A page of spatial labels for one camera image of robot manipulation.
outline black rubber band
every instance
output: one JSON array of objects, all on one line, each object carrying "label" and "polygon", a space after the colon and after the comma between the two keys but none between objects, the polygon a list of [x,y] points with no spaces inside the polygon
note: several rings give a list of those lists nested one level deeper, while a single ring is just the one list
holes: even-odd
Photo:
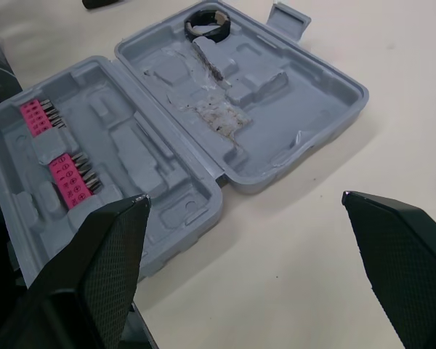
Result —
[{"label": "black rubber band", "polygon": [[[219,25],[219,28],[206,33],[199,33],[194,30],[196,25]],[[199,36],[205,36],[215,42],[220,42],[230,35],[231,19],[226,12],[216,9],[202,9],[186,19],[184,22],[184,30],[190,42]]]}]

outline white table surface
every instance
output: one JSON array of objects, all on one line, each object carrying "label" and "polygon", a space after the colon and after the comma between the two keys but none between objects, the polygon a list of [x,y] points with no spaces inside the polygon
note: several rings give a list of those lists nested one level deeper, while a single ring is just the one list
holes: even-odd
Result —
[{"label": "white table surface", "polygon": [[[0,0],[0,37],[29,87],[194,0]],[[301,45],[364,84],[341,137],[255,196],[223,189],[219,224],[135,297],[160,349],[401,348],[364,273],[343,190],[388,196],[436,220],[436,0],[293,0]],[[231,4],[265,22],[269,0]]]}]

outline case latch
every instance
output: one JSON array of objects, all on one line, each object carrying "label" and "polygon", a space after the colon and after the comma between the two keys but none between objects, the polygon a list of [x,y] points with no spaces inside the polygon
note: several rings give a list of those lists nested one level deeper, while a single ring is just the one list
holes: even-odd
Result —
[{"label": "case latch", "polygon": [[299,42],[302,34],[312,19],[295,9],[281,3],[273,5],[267,25],[289,37],[292,41]]}]

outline plastic tray compartment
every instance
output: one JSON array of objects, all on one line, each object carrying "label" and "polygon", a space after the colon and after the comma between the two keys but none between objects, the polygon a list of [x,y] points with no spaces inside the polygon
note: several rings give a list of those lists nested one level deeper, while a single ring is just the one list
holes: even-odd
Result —
[{"label": "plastic tray compartment", "polygon": [[[219,219],[219,186],[165,126],[153,101],[122,76],[105,58],[92,57],[0,104],[0,204],[27,284],[86,216],[108,202],[152,197],[141,277]],[[32,138],[20,105],[34,98],[50,99],[68,127]],[[103,188],[68,211],[45,163],[79,151]]]},{"label": "plastic tray compartment", "polygon": [[[202,43],[221,68],[218,83],[184,34],[185,19],[200,9],[224,10],[232,22],[224,41]],[[294,13],[283,5],[272,11],[280,27],[301,24]],[[305,151],[337,137],[368,100],[356,81],[219,1],[134,34],[116,56],[245,193],[263,189]]]}]

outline gray plastic tool case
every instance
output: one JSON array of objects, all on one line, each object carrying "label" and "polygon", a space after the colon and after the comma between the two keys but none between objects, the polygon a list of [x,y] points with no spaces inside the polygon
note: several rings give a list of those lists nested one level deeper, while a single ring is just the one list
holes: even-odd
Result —
[{"label": "gray plastic tool case", "polygon": [[[210,8],[232,21],[224,41],[196,43],[219,83],[184,34]],[[217,223],[218,180],[256,193],[343,132],[368,91],[297,45],[309,22],[280,4],[263,25],[201,2],[123,40],[114,62],[90,57],[0,104],[0,204],[26,283],[91,211],[139,193],[153,198],[140,266],[151,276]],[[68,127],[32,138],[19,107],[33,98]],[[44,165],[79,151],[103,189],[68,211]]]}]

